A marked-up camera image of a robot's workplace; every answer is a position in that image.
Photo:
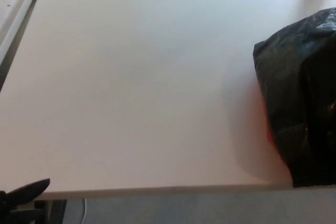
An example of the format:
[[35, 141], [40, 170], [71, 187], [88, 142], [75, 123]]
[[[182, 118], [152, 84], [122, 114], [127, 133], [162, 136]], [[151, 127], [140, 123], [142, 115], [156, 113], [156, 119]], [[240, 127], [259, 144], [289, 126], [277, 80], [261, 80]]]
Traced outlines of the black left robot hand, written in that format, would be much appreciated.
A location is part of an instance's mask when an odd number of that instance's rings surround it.
[[40, 196], [50, 185], [50, 179], [42, 179], [10, 192], [1, 190], [1, 223], [31, 223], [44, 215], [42, 209], [17, 209]]

